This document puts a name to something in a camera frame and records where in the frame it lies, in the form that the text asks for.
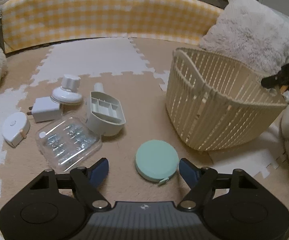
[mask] metal screw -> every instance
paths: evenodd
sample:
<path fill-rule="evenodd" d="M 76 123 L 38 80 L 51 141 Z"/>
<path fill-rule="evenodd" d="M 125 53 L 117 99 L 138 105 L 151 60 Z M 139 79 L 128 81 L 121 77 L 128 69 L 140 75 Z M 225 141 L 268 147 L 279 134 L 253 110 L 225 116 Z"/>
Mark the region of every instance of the metal screw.
<path fill-rule="evenodd" d="M 65 130 L 68 130 L 69 128 L 71 128 L 71 127 L 73 127 L 74 125 L 73 124 L 70 124 L 70 125 L 68 125 L 67 127 L 65 127 L 63 130 L 65 131 Z"/>
<path fill-rule="evenodd" d="M 83 142 L 84 140 L 86 140 L 87 139 L 87 137 L 83 134 L 83 135 L 81 135 L 80 137 L 78 137 L 77 139 L 76 139 L 76 141 L 74 142 L 74 144 L 76 144 L 76 143 L 81 143 L 81 142 Z"/>
<path fill-rule="evenodd" d="M 185 200 L 180 203 L 180 206 L 185 209 L 193 209 L 196 205 L 197 204 L 192 200 Z"/>
<path fill-rule="evenodd" d="M 80 131 L 82 131 L 82 127 L 81 126 L 72 126 L 71 128 L 68 129 L 68 133 L 67 134 L 73 136 L 77 132 L 80 132 Z"/>
<path fill-rule="evenodd" d="M 59 144 L 60 139 L 61 138 L 58 135 L 54 134 L 47 139 L 47 144 L 53 148 L 56 148 Z"/>
<path fill-rule="evenodd" d="M 80 146 L 77 147 L 77 151 L 83 150 L 83 149 L 87 149 L 90 147 L 89 143 L 86 143 L 85 141 L 83 143 L 81 143 Z"/>
<path fill-rule="evenodd" d="M 106 206 L 108 206 L 108 204 L 109 203 L 106 200 L 96 200 L 92 202 L 93 207 L 99 208 L 99 209 L 105 208 Z"/>
<path fill-rule="evenodd" d="M 83 130 L 78 130 L 74 134 L 69 134 L 69 135 L 72 135 L 72 137 L 70 138 L 71 140 L 75 139 L 75 138 L 79 138 L 79 137 L 85 136 L 83 134 Z"/>
<path fill-rule="evenodd" d="M 61 151 L 57 152 L 56 157 L 59 157 L 60 155 L 67 153 L 65 149 L 62 149 Z"/>
<path fill-rule="evenodd" d="M 63 155 L 63 157 L 58 161 L 58 164 L 61 165 L 63 162 L 65 162 L 67 159 L 69 159 L 72 156 L 72 153 L 67 153 Z"/>
<path fill-rule="evenodd" d="M 86 138 L 84 141 L 91 145 L 96 141 L 96 139 L 95 138 Z"/>
<path fill-rule="evenodd" d="M 58 146 L 56 148 L 53 148 L 52 150 L 54 152 L 60 152 L 63 150 L 64 145 L 65 145 L 65 143 L 60 143 L 60 144 L 58 144 Z"/>

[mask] plastic organizer tray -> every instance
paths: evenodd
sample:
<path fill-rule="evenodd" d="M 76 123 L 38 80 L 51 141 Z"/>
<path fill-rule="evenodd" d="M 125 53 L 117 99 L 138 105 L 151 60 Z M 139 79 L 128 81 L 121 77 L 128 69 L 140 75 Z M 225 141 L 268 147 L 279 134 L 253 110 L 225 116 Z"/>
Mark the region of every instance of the plastic organizer tray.
<path fill-rule="evenodd" d="M 114 98 L 109 98 L 109 97 L 110 96 L 103 98 L 103 93 L 92 92 L 91 93 L 91 111 L 93 112 L 95 116 L 103 120 L 120 124 L 124 122 L 124 116 L 123 116 L 121 105 L 119 102 L 113 102 Z"/>
<path fill-rule="evenodd" d="M 121 103 L 104 92 L 93 91 L 87 100 L 86 126 L 94 133 L 113 136 L 126 123 Z"/>
<path fill-rule="evenodd" d="M 101 137 L 73 116 L 64 116 L 40 129 L 36 141 L 39 150 L 57 173 L 66 173 L 80 166 L 102 146 Z"/>

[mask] wicker basket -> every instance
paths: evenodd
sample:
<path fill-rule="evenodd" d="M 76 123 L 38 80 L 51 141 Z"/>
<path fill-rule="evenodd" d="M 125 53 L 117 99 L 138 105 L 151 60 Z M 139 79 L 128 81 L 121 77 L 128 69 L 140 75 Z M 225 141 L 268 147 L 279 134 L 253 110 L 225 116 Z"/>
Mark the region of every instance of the wicker basket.
<path fill-rule="evenodd" d="M 166 108 L 189 147 L 217 150 L 251 141 L 287 106 L 272 96 L 243 63 L 211 52 L 178 48 L 166 92 Z"/>

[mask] checkered fabric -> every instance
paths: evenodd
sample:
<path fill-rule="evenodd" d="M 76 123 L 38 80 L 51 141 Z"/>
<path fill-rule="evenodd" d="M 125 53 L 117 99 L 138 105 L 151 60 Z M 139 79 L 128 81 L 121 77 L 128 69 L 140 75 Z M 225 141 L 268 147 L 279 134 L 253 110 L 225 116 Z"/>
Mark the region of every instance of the checkered fabric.
<path fill-rule="evenodd" d="M 197 0 L 9 0 L 6 52 L 55 41 L 143 37 L 197 44 L 222 9 Z"/>

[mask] clear plastic box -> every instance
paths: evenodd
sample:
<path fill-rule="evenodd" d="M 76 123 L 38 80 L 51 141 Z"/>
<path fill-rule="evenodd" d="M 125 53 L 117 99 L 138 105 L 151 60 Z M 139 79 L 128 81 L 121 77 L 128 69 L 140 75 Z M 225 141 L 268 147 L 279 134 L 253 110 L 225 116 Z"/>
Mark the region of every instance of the clear plastic box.
<path fill-rule="evenodd" d="M 56 173 L 67 173 L 80 166 L 102 146 L 101 137 L 73 116 L 64 116 L 40 129 L 36 141 Z"/>

